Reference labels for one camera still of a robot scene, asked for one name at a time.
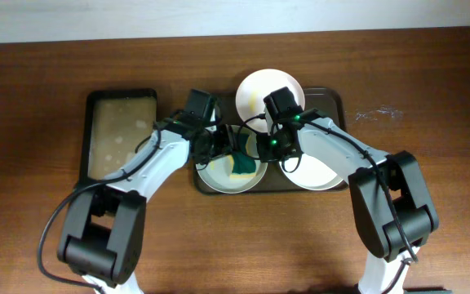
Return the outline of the white plate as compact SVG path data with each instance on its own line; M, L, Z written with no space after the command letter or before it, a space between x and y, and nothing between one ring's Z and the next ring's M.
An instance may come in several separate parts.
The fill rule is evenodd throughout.
M283 87L288 87L295 102L305 109L304 91L295 78L278 69L261 69L248 75L237 89L235 104L240 119L246 121L263 114L264 97Z
M329 191L347 187L345 181L325 163L307 154L280 161L278 166L288 180L302 189Z

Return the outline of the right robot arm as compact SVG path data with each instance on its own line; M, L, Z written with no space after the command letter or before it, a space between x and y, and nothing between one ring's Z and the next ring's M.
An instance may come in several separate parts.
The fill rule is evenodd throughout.
M349 187L358 235L368 251L357 293L402 293L418 250L439 227L423 173L407 151L389 154L360 142L318 109L302 109L283 87L264 97L264 161L309 155Z

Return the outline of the grey plate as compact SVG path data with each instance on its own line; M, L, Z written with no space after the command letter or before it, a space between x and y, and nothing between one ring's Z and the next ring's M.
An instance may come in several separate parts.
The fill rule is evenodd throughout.
M255 170L252 173L241 172L236 173L233 171L235 164L242 165L242 161L253 162ZM262 163L259 160L253 160L247 156L242 155L242 158L235 162L232 155L225 155L210 161L207 165L196 164L198 176L201 181L209 188L214 190L214 193L224 194L239 194L247 192L257 186L263 179L268 164Z

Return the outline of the white plate top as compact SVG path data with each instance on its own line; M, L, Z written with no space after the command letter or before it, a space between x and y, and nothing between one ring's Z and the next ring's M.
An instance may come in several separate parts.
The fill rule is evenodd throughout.
M278 69L261 69L248 75L237 89L235 104L240 119L246 121L263 114L264 97L283 87L288 87L295 102L305 109L304 91L295 78Z

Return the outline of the green yellow sponge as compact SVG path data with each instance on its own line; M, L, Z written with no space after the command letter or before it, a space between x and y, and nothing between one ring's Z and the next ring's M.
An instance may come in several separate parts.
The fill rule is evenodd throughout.
M251 178L256 175L256 163L253 158L246 156L242 151L234 148L228 156L230 163L229 178L238 180Z

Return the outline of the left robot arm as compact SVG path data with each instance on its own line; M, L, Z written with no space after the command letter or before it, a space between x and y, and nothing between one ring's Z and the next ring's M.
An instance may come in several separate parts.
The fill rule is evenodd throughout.
M96 293L139 293L134 270L144 238L146 206L164 181L189 160L206 165L222 154L211 128L218 100L192 89L187 104L157 122L138 153L102 180L79 184L62 202L68 209L57 257Z

